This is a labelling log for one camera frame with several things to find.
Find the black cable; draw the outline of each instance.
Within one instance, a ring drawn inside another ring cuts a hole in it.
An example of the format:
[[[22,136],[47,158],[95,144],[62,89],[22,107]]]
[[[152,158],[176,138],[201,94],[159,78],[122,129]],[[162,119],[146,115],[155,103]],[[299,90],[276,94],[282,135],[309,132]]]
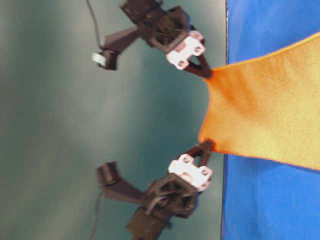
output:
[[[98,223],[100,218],[100,201],[103,193],[104,193],[103,191],[100,191],[95,199],[93,226],[92,226],[91,234],[89,236],[89,240],[94,239],[97,228],[98,228]]]
[[[96,43],[98,45],[98,48],[101,49],[102,46],[100,45],[99,27],[98,27],[98,22],[97,22],[97,19],[96,19],[96,15],[95,15],[94,10],[93,10],[93,8],[92,8],[92,6],[90,4],[90,1],[89,0],[85,0],[85,2],[86,2],[87,6],[89,8],[89,11],[90,11],[92,19],[93,19]]]

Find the white bracket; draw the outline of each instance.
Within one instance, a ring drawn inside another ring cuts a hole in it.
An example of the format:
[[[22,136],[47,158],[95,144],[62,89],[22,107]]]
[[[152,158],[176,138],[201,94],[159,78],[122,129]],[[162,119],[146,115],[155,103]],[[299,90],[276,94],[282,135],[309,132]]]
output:
[[[173,160],[168,168],[168,172],[176,174],[192,186],[202,192],[210,184],[213,171],[207,166],[197,167],[194,165],[194,158],[188,154],[182,154],[178,160]]]
[[[107,59],[99,53],[92,53],[92,60],[103,67],[106,66]]]
[[[201,43],[204,37],[200,32],[192,30],[178,46],[166,54],[166,59],[177,69],[183,70],[189,65],[189,58],[200,56],[205,52],[205,46]]]

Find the blue surface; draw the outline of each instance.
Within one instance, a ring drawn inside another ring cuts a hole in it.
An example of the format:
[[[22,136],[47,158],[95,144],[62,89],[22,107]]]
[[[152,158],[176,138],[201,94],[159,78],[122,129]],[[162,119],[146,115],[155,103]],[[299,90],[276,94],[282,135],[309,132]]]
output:
[[[229,63],[320,31],[320,1],[229,0]],[[320,172],[227,155],[223,240],[320,239]]]

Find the green wall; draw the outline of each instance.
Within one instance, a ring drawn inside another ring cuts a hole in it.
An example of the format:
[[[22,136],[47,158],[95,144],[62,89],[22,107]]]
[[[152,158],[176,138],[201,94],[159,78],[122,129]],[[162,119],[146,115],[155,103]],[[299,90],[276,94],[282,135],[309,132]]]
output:
[[[101,35],[132,24],[122,0],[91,0]],[[171,160],[197,143],[208,107],[206,84],[178,71],[138,40],[118,71],[91,61],[96,51],[84,1],[0,2],[0,239],[85,240],[98,192],[95,169],[118,161],[121,175],[145,190]],[[212,67],[225,64],[225,1],[181,5],[206,38]],[[223,156],[189,219],[174,219],[161,240],[220,238]],[[130,239],[136,206],[101,201],[96,240]]]

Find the orange towel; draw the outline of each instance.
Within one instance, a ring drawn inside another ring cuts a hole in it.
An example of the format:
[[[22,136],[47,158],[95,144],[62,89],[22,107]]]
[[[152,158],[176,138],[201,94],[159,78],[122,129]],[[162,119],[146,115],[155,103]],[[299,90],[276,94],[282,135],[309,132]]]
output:
[[[213,69],[199,141],[213,151],[320,170],[320,33]]]

